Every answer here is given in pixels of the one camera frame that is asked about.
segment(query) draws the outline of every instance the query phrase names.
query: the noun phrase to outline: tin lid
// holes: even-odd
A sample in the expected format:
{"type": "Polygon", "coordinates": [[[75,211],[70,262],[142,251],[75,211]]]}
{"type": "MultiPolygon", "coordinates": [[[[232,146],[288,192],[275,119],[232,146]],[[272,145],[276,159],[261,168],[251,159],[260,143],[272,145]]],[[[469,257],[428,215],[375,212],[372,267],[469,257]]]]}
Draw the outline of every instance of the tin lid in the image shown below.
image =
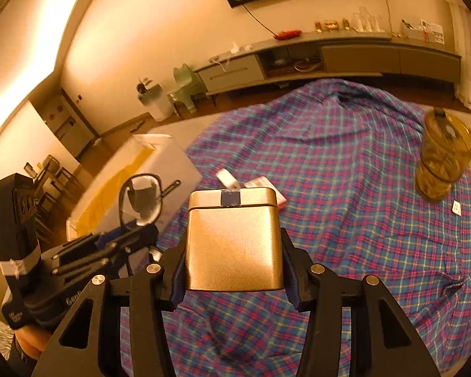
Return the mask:
{"type": "Polygon", "coordinates": [[[267,187],[194,191],[190,195],[188,210],[257,205],[277,208],[276,192],[267,187]]]}
{"type": "Polygon", "coordinates": [[[471,155],[471,130],[458,117],[435,108],[425,116],[426,131],[447,153],[471,155]]]}

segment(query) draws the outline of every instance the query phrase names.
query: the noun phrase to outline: white card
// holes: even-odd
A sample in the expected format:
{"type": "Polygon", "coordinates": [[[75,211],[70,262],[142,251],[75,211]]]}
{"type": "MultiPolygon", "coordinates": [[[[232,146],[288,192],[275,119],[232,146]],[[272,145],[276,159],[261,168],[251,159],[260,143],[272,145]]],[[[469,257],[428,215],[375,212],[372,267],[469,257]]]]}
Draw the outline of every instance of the white card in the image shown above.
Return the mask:
{"type": "Polygon", "coordinates": [[[452,205],[452,212],[454,214],[457,214],[458,216],[462,216],[462,213],[461,213],[461,204],[457,201],[453,201],[453,205],[452,205]]]}

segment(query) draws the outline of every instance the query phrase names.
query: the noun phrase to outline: striped fabric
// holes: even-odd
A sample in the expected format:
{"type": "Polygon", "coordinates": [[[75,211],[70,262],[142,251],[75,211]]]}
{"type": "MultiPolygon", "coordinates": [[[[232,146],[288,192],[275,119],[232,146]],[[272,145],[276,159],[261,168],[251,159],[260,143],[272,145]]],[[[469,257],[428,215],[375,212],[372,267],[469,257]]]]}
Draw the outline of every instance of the striped fabric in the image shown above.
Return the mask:
{"type": "MultiPolygon", "coordinates": [[[[280,213],[294,244],[342,276],[376,274],[417,327],[441,371],[471,353],[471,175],[438,205],[414,189],[424,113],[387,92],[319,80],[265,105],[226,113],[188,149],[200,189],[265,175],[287,198],[280,213]],[[451,213],[452,202],[462,217],[451,213]]],[[[184,206],[162,236],[177,243],[184,206]]],[[[187,292],[164,313],[178,376],[294,376],[308,314],[284,291],[187,292]]],[[[349,373],[344,311],[339,375],[349,373]]],[[[128,311],[122,361],[131,375],[128,311]]]]}
{"type": "Polygon", "coordinates": [[[0,327],[0,353],[5,360],[9,360],[13,338],[14,331],[9,326],[0,327]]]}

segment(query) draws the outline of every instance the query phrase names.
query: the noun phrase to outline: cabinet drawer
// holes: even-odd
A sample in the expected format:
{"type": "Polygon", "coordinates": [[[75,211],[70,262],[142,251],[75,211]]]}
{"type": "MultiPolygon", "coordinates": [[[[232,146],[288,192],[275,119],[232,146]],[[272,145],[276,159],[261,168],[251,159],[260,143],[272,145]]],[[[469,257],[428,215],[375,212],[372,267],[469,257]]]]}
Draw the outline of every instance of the cabinet drawer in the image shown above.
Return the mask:
{"type": "Polygon", "coordinates": [[[401,73],[461,82],[461,59],[454,55],[415,48],[400,48],[401,73]]]}
{"type": "Polygon", "coordinates": [[[370,44],[329,45],[322,48],[327,72],[399,74],[397,47],[370,44]]]}
{"type": "Polygon", "coordinates": [[[222,63],[226,72],[220,65],[214,65],[199,71],[199,76],[204,82],[208,92],[221,91],[231,86],[260,81],[265,79],[260,66],[260,61],[256,55],[236,58],[230,61],[229,66],[222,63]]]}

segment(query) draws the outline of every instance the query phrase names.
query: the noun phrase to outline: green chair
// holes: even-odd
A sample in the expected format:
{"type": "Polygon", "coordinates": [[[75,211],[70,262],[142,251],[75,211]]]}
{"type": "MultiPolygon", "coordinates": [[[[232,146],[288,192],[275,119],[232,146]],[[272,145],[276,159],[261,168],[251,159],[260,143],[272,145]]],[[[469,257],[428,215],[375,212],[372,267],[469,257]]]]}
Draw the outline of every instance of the green chair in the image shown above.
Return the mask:
{"type": "Polygon", "coordinates": [[[183,64],[181,68],[175,68],[173,76],[177,86],[174,90],[168,92],[169,100],[172,104],[183,102],[190,113],[197,112],[197,108],[192,101],[192,95],[207,91],[201,78],[195,72],[192,72],[187,64],[183,64]]]}

